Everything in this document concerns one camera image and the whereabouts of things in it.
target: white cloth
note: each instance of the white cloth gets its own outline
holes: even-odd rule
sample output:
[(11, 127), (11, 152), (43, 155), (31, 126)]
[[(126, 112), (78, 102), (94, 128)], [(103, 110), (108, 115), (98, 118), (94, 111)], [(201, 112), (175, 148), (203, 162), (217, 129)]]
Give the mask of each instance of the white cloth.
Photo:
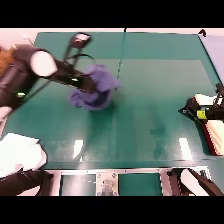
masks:
[(0, 177), (13, 174), (21, 168), (26, 171), (43, 166), (47, 156), (38, 141), (14, 133), (7, 134), (0, 141)]
[[(196, 94), (195, 99), (199, 105), (213, 105), (213, 100), (216, 98), (205, 96), (202, 94)], [(213, 143), (215, 153), (217, 155), (224, 155), (224, 123), (221, 120), (208, 120), (205, 125)]]

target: robotic arm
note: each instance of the robotic arm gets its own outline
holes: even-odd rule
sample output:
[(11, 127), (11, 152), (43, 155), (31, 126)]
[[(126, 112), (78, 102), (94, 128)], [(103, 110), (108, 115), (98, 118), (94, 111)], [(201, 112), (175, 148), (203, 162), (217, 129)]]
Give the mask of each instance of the robotic arm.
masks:
[[(55, 59), (45, 49), (30, 45), (24, 45), (15, 50), (13, 63), (0, 77), (0, 121), (36, 95), (51, 81), (77, 87), (89, 93), (94, 92), (96, 85), (93, 80), (88, 75), (74, 69), (80, 56), (88, 56), (81, 54), (81, 50), (90, 41), (90, 35), (77, 33), (71, 38), (63, 61)], [(72, 48), (77, 48), (78, 53), (68, 57)], [(70, 64), (68, 59), (74, 59), (73, 64)], [(48, 79), (48, 81), (27, 98), (26, 96), (39, 78)]]

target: green table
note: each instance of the green table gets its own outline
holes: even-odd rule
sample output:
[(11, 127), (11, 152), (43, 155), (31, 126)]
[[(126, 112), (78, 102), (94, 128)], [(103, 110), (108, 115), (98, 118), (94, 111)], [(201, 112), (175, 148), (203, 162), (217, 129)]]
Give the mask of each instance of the green table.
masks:
[[(73, 33), (40, 33), (35, 46), (62, 58)], [(186, 100), (215, 95), (220, 82), (197, 35), (157, 33), (91, 33), (84, 53), (106, 64), (120, 87), (103, 111), (73, 108), (72, 91), (51, 83), (7, 121), (8, 132), (39, 138), (48, 154), (46, 169), (144, 168), (209, 165), (224, 190), (223, 157), (209, 154), (202, 130), (177, 112)], [(82, 59), (83, 70), (89, 59)], [(185, 161), (180, 138), (186, 138), (192, 160)], [(77, 139), (84, 141), (73, 156)]]

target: yellow label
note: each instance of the yellow label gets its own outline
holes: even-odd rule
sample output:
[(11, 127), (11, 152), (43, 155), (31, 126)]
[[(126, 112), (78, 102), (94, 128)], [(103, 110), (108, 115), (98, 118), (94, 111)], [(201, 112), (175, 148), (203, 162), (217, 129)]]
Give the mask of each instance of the yellow label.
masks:
[(199, 119), (207, 119), (205, 115), (205, 110), (198, 110), (197, 111), (197, 116)]

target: metal frame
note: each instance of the metal frame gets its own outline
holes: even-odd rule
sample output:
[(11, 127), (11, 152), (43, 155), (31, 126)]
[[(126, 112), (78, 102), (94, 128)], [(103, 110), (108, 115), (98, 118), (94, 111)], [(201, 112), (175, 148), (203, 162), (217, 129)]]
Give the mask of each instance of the metal frame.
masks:
[(208, 166), (196, 166), (196, 167), (170, 167), (170, 168), (137, 168), (137, 169), (95, 169), (95, 170), (46, 170), (49, 173), (54, 174), (52, 179), (51, 196), (59, 196), (61, 176), (63, 175), (89, 175), (89, 174), (140, 174), (140, 173), (159, 173), (162, 187), (163, 196), (172, 196), (171, 186), (169, 184), (169, 176), (167, 172), (173, 168), (191, 168), (196, 172), (204, 170), (207, 178), (211, 180), (211, 175)]

